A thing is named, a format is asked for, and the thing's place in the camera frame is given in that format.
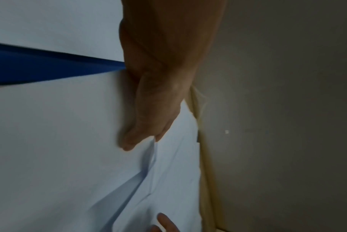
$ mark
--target gray wall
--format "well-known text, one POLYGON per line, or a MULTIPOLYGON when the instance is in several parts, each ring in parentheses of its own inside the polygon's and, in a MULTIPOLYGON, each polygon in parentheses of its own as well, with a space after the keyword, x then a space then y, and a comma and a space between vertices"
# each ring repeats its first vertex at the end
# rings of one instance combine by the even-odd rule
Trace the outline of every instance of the gray wall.
POLYGON ((347 1, 229 1, 195 85, 225 229, 347 231, 347 1))

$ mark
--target skin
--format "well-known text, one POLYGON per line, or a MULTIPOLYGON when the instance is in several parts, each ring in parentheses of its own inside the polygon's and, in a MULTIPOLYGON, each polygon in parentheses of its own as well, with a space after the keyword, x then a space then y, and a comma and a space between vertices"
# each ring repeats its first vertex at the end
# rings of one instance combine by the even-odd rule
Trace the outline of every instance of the skin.
MULTIPOLYGON (((176 225, 163 213, 157 215, 158 222, 165 228, 166 232, 180 232, 176 225)), ((154 225, 152 226, 150 232, 162 232, 162 230, 154 225)))
POLYGON ((226 0, 122 0, 120 41, 137 83, 136 121, 122 148, 149 136, 159 141, 180 113, 208 52, 226 0))

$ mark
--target wooden edge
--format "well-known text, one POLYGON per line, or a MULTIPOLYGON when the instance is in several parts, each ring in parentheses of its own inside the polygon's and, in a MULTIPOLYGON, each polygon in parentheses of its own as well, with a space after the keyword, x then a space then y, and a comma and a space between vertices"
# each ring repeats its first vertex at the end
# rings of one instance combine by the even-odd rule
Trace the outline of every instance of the wooden edge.
MULTIPOLYGON (((201 121, 198 119, 198 100, 193 88, 190 88, 189 96, 185 98, 189 109, 198 121, 200 128, 201 121)), ((217 228, 225 228, 222 205, 219 201, 217 187, 215 184, 213 168, 208 154, 203 133, 199 130, 198 142, 200 143, 200 214, 202 216, 203 232, 216 232, 217 228)))

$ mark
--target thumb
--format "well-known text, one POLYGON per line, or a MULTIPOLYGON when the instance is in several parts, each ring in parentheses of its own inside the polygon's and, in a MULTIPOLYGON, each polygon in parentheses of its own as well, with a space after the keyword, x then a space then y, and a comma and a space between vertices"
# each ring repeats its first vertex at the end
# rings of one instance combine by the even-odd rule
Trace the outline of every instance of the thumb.
POLYGON ((122 148, 124 151, 133 150, 133 148, 140 143, 143 139, 149 137, 148 134, 143 131, 138 130, 135 125, 130 131, 125 135, 122 142, 122 148))

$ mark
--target blue fabric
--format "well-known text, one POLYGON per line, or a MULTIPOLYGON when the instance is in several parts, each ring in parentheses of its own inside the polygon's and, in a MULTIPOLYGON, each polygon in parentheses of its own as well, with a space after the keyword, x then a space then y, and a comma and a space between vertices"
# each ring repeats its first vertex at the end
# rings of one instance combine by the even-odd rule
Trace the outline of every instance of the blue fabric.
POLYGON ((19 84, 125 69, 123 62, 0 44, 0 84, 19 84))

